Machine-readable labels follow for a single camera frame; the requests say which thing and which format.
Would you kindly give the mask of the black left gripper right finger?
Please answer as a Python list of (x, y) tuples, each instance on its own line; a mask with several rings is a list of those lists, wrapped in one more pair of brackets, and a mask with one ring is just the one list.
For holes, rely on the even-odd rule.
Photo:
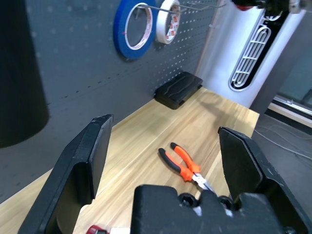
[(312, 222), (257, 143), (227, 127), (218, 129), (224, 176), (233, 209), (249, 234), (310, 234)]

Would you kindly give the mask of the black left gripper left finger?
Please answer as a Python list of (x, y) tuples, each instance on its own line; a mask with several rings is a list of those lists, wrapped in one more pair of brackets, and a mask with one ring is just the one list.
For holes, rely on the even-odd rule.
[(80, 210), (95, 199), (114, 117), (96, 117), (62, 151), (18, 232), (71, 234)]

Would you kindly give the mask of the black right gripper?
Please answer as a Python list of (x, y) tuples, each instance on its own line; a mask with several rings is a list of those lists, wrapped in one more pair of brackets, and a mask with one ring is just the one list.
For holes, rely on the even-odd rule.
[(266, 11), (285, 11), (289, 8), (288, 0), (256, 0), (255, 3)]

